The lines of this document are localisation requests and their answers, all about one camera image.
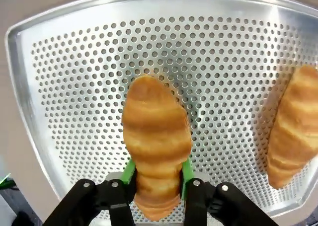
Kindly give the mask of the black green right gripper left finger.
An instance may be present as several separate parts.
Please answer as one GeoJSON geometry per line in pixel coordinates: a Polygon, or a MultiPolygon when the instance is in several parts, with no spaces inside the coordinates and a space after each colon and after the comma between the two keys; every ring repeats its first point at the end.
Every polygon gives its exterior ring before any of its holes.
{"type": "Polygon", "coordinates": [[[107,210],[112,226],[134,226],[130,203],[136,194],[137,170],[132,160],[120,178],[95,184],[79,180],[45,220],[45,226],[88,226],[107,210]]]}

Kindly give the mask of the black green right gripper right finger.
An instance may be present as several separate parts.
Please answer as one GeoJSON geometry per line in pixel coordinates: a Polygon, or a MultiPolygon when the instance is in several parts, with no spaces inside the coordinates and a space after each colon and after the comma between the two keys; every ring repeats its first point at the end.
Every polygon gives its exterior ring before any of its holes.
{"type": "Polygon", "coordinates": [[[185,226],[206,226],[207,215],[224,226],[276,226],[261,208],[230,182],[213,186],[194,176],[190,160],[182,164],[181,199],[185,226]]]}

